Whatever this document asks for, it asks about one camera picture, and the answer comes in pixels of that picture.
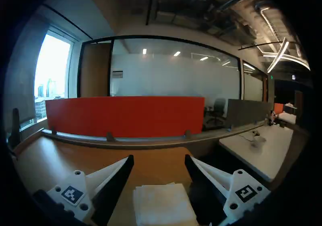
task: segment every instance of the sign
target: sign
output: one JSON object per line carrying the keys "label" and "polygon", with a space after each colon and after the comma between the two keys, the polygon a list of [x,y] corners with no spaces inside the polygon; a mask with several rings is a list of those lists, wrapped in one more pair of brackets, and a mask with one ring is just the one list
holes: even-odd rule
{"label": "sign", "polygon": [[123,78],[123,71],[113,71],[112,78]]}

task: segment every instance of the stack of paper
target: stack of paper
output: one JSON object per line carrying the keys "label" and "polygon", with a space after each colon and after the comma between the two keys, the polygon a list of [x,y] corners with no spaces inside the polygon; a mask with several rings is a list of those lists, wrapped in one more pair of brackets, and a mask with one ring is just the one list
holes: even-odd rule
{"label": "stack of paper", "polygon": [[133,202],[138,226],[198,225],[182,184],[137,187]]}

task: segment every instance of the sky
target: sky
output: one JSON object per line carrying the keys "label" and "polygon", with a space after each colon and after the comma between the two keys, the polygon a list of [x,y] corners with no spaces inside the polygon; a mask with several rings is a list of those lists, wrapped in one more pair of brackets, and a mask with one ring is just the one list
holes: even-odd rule
{"label": "sky", "polygon": [[57,93],[64,95],[66,66],[70,44],[46,35],[38,56],[35,75],[35,97],[38,97],[38,87],[43,84],[43,93],[46,95],[47,81],[56,81]]}

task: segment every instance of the desk divider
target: desk divider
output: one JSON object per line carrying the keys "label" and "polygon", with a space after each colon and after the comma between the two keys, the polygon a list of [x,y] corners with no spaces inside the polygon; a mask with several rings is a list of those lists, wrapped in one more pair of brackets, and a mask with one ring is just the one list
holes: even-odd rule
{"label": "desk divider", "polygon": [[201,133],[204,98],[81,97],[47,100],[51,130],[105,137],[170,137]]}

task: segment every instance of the metal bracket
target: metal bracket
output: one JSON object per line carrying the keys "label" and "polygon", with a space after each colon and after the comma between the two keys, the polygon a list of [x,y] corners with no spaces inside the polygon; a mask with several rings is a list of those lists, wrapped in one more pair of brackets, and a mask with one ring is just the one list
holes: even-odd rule
{"label": "metal bracket", "polygon": [[106,141],[108,142],[116,142],[115,138],[113,137],[112,133],[111,132],[108,132],[106,134]]}
{"label": "metal bracket", "polygon": [[190,130],[186,130],[185,132],[184,132],[184,136],[185,136],[185,138],[186,139],[191,139],[191,132],[190,132]]}
{"label": "metal bracket", "polygon": [[57,134],[57,131],[55,130],[55,128],[54,128],[54,127],[52,128],[52,134],[53,134],[53,135],[56,135],[56,134]]}

